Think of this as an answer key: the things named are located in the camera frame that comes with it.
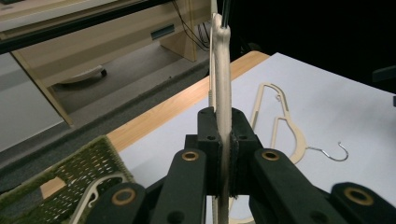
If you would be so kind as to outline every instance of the basket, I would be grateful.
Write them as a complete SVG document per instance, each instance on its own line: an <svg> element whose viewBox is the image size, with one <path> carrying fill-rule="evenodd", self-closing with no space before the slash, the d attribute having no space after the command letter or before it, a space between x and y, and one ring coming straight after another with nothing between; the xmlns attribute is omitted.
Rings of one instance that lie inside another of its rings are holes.
<svg viewBox="0 0 396 224"><path fill-rule="evenodd" d="M128 181L134 183L134 178L110 141L105 135L99 136L46 171L1 195L0 223L68 223L90 183L115 172L122 172ZM21 203L25 203L26 207L26 197L55 177L65 183L62 188L40 202L29 202L31 206L28 209L21 211L18 208ZM118 183L118 179L104 181L98 187L99 195ZM79 223L84 223L87 215L84 211Z"/></svg>

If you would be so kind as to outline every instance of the silver hook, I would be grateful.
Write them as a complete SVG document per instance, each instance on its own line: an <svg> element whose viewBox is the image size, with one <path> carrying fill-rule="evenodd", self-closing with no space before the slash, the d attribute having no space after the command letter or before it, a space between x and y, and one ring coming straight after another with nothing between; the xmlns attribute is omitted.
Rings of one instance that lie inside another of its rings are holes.
<svg viewBox="0 0 396 224"><path fill-rule="evenodd" d="M317 148L317 147L307 147L306 149L314 149L314 150L316 150L316 151L321 151L321 152L322 152L323 154L325 154L329 159L334 160L334 161L346 161L347 158L349 157L349 153L347 152L347 149L346 149L343 145L341 145L341 142L338 142L338 146L339 146L340 148L342 148L342 149L345 151L345 153L346 153L346 156L345 156L343 159L336 159L336 158L333 158L333 157L331 157L331 156L329 155L329 153L327 153L325 150L320 149L320 148Z"/></svg>

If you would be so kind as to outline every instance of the metal hook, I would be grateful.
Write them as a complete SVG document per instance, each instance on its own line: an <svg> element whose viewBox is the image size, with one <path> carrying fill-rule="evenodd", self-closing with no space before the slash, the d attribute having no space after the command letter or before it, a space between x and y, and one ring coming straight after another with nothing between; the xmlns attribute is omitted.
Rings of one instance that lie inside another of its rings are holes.
<svg viewBox="0 0 396 224"><path fill-rule="evenodd" d="M343 145L341 145L341 142L338 142L338 146L339 146L340 148L342 148L342 149L345 151L345 153L346 153L346 156L345 156L343 159L336 159L336 158L333 158L333 157L331 157L331 156L329 155L329 153L327 153L325 150L320 149L320 148L317 148L317 147L307 147L306 149L314 149L314 150L316 150L316 151L321 151L321 152L322 152L323 154L325 154L329 159L334 160L334 161L346 161L347 158L349 157L349 153L347 152L347 149L346 149Z"/></svg>

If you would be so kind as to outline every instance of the wicker basket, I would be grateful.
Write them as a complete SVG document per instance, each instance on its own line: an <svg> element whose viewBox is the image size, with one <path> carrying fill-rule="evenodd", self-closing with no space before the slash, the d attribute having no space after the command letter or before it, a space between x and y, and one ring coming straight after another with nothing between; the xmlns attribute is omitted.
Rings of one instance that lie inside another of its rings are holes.
<svg viewBox="0 0 396 224"><path fill-rule="evenodd" d="M106 136L100 136L48 170L1 195L0 223L67 223L90 183L114 172L122 172L128 181L134 182L110 141ZM15 212L15 206L20 205L18 203L26 203L24 198L27 195L55 177L62 179L65 186L40 202L29 202L30 208ZM105 181L98 188L99 194L118 183L117 179ZM85 222L88 214L84 215L79 223Z"/></svg>

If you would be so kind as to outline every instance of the floor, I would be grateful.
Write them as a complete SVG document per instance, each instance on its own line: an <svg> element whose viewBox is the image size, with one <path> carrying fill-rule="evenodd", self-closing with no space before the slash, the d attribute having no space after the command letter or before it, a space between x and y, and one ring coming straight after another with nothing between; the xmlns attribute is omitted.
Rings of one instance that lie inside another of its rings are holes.
<svg viewBox="0 0 396 224"><path fill-rule="evenodd" d="M100 75L53 87L73 126L66 123L0 155L0 191L50 167L98 135L107 134L208 75L209 54L190 62L153 43L103 64Z"/></svg>

